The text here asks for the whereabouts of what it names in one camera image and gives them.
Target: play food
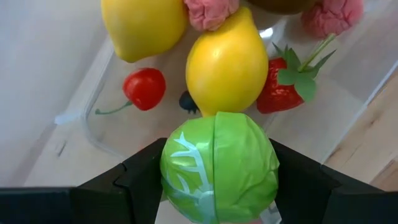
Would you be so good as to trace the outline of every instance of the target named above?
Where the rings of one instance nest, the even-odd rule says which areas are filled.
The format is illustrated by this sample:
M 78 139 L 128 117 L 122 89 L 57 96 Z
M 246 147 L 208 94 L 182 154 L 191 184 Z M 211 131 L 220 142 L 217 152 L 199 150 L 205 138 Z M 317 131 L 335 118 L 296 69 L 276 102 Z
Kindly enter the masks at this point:
M 311 8 L 317 0 L 248 0 L 276 14 L 297 14 Z
M 280 57 L 269 61 L 267 81 L 257 99 L 260 113 L 289 110 L 314 98 L 317 87 L 314 79 L 335 51 L 323 57 L 314 67 L 309 64 L 334 38 L 332 34 L 324 40 L 303 64 L 293 49 L 286 46 L 282 51 L 274 45 Z
M 304 29 L 312 36 L 324 39 L 339 35 L 357 24 L 363 15 L 363 0 L 322 0 L 303 12 Z
M 239 0 L 184 0 L 196 30 L 217 30 L 239 8 Z
M 116 55 L 127 62 L 170 49 L 188 22 L 182 0 L 101 0 Z
M 267 78 L 266 48 L 246 7 L 193 45 L 186 67 L 188 91 L 203 116 L 240 112 L 259 96 Z
M 263 130 L 241 113 L 185 122 L 160 169 L 175 208 L 195 223 L 250 222 L 275 199 L 279 161 Z
M 198 106 L 194 102 L 194 100 L 192 99 L 192 97 L 188 91 L 184 91 L 182 93 L 178 103 L 180 104 L 180 107 L 184 110 L 187 110 L 188 113 L 191 113 L 191 112 L 193 112 L 193 114 L 197 113 Z
M 123 108 L 135 105 L 142 111 L 150 110 L 160 103 L 166 91 L 166 82 L 162 72 L 154 68 L 143 68 L 138 72 L 131 73 L 124 79 L 123 92 L 129 101 L 122 107 L 96 114 L 111 114 Z

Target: yellow lemon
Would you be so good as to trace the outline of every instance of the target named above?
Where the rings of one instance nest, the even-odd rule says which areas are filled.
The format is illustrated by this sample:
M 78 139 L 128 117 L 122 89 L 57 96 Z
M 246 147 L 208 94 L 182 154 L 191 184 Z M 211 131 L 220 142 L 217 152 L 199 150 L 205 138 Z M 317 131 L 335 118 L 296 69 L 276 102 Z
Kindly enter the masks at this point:
M 195 42 L 188 56 L 188 90 L 203 116 L 240 112 L 259 96 L 267 78 L 266 47 L 251 11 L 241 7 L 214 32 Z
M 188 22 L 183 0 L 102 0 L 101 8 L 116 55 L 127 62 L 170 49 Z

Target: pink toy food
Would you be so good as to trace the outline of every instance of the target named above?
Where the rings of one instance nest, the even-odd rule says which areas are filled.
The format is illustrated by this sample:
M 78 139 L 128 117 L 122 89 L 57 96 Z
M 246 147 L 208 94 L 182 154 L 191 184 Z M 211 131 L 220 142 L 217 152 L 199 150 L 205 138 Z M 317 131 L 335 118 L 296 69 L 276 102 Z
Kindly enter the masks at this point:
M 363 0 L 322 0 L 303 12 L 301 21 L 310 35 L 324 39 L 349 29 L 362 15 Z
M 199 31 L 217 30 L 239 8 L 239 0 L 184 0 L 191 25 Z

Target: white wall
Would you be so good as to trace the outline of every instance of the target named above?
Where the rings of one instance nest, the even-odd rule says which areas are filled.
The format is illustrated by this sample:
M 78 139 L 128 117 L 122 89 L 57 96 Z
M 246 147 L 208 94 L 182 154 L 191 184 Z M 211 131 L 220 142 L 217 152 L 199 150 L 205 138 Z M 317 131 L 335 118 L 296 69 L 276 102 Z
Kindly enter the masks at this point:
M 0 1 L 0 186 L 16 184 L 105 37 L 100 0 Z

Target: toy lemon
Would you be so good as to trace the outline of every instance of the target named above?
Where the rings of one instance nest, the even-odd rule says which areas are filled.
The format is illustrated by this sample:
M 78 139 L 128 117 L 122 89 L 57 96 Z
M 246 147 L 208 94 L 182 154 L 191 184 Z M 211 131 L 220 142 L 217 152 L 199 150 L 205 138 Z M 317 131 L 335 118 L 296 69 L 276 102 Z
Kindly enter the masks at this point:
M 172 48 L 188 24 L 183 0 L 101 0 L 116 55 L 127 62 Z
M 174 207 L 194 223 L 250 222 L 275 199 L 279 161 L 263 130 L 241 113 L 187 121 L 160 162 Z
M 259 96 L 267 78 L 266 48 L 251 11 L 241 7 L 216 31 L 205 32 L 187 60 L 188 90 L 203 116 L 240 112 Z

